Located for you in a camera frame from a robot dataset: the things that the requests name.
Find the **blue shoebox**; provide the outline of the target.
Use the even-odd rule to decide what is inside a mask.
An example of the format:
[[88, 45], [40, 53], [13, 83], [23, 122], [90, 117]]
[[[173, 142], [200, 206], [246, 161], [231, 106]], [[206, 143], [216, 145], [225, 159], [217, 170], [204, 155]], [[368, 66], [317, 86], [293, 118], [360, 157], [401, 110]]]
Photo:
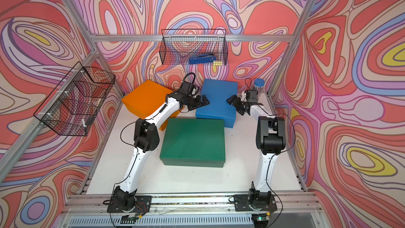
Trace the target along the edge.
[[237, 88], [237, 82], [205, 79], [201, 95], [206, 96], [209, 104], [196, 110], [196, 118], [222, 119], [224, 127], [233, 128], [236, 109], [227, 102], [227, 99], [237, 95]]

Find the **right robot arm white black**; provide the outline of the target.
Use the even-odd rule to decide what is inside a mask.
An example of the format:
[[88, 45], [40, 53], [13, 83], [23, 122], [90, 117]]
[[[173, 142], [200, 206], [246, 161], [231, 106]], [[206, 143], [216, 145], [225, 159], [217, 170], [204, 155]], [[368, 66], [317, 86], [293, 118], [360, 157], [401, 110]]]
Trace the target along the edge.
[[271, 189], [271, 178], [278, 155], [286, 147], [285, 120], [283, 117], [267, 112], [262, 103], [258, 102], [258, 91], [245, 92], [245, 101], [233, 95], [227, 103], [234, 106], [240, 115], [248, 114], [257, 120], [256, 147], [260, 152], [257, 172], [247, 195], [232, 197], [236, 211], [268, 211], [277, 210], [275, 193]]

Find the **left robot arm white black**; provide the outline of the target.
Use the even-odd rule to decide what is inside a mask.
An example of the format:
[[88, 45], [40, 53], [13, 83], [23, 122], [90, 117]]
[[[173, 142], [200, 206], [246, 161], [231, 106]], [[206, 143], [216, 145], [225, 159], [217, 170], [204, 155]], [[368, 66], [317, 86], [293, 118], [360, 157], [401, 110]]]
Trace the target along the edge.
[[134, 153], [124, 178], [115, 183], [111, 194], [109, 212], [134, 212], [138, 206], [136, 192], [140, 175], [150, 153], [159, 143], [158, 129], [176, 111], [183, 106], [192, 111], [209, 105], [205, 95], [193, 95], [187, 91], [174, 91], [166, 95], [164, 103], [146, 119], [137, 119], [134, 132]]

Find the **clear bottle blue cap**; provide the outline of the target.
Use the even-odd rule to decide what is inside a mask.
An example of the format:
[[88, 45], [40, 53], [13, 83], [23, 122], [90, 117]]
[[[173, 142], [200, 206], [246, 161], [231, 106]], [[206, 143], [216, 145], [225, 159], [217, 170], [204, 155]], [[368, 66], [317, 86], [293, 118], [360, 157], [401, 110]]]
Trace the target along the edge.
[[257, 91], [257, 96], [259, 97], [264, 92], [265, 81], [261, 78], [254, 80], [254, 89]]

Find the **green shoebox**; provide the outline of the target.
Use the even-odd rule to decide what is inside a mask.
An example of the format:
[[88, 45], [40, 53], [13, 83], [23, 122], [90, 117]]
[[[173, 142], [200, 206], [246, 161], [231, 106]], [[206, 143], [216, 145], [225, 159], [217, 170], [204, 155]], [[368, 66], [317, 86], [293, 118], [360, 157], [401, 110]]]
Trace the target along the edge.
[[224, 167], [224, 121], [170, 118], [159, 158], [167, 166]]

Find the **yellow object in basket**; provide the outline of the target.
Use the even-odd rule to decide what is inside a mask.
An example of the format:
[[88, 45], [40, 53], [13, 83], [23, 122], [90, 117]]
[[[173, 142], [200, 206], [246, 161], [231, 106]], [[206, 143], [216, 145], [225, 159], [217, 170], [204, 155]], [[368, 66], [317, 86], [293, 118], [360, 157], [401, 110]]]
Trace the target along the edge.
[[222, 61], [215, 61], [215, 62], [213, 62], [213, 66], [221, 66], [221, 65], [223, 65], [223, 62], [222, 62]]

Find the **blue stapler in basket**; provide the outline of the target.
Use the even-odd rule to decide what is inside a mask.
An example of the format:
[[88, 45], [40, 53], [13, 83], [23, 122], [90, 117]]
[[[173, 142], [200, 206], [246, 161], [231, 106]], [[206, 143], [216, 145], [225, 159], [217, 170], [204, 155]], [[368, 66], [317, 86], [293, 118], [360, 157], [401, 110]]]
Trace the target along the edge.
[[189, 64], [205, 64], [214, 61], [216, 61], [216, 57], [212, 53], [199, 54], [189, 58]]

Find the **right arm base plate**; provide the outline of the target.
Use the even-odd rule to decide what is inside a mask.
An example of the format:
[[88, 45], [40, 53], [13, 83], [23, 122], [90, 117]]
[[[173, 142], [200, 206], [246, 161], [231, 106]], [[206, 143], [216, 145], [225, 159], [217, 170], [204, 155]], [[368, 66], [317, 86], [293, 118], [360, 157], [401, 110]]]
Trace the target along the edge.
[[247, 194], [236, 194], [230, 197], [229, 201], [234, 204], [236, 212], [270, 212], [277, 211], [276, 200], [273, 194], [263, 199], [250, 199]]

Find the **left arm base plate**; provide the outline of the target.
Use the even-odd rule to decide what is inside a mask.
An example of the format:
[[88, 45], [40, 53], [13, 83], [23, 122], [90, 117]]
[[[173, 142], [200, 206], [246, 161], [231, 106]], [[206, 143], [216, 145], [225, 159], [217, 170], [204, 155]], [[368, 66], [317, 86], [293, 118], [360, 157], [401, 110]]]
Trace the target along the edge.
[[108, 213], [138, 213], [146, 214], [150, 211], [152, 196], [135, 195], [127, 199], [113, 196], [108, 203]]

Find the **aluminium front rail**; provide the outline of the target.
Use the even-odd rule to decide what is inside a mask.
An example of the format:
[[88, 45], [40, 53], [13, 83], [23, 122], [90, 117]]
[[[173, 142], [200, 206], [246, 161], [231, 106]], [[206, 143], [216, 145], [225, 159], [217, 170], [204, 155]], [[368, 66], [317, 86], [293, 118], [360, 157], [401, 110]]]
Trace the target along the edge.
[[[236, 194], [244, 192], [222, 193], [174, 193], [174, 194], [139, 194], [152, 196], [148, 214], [234, 214], [234, 204], [229, 201]], [[281, 191], [275, 193], [277, 211], [282, 213], [322, 213], [323, 208], [314, 193], [302, 191]]]

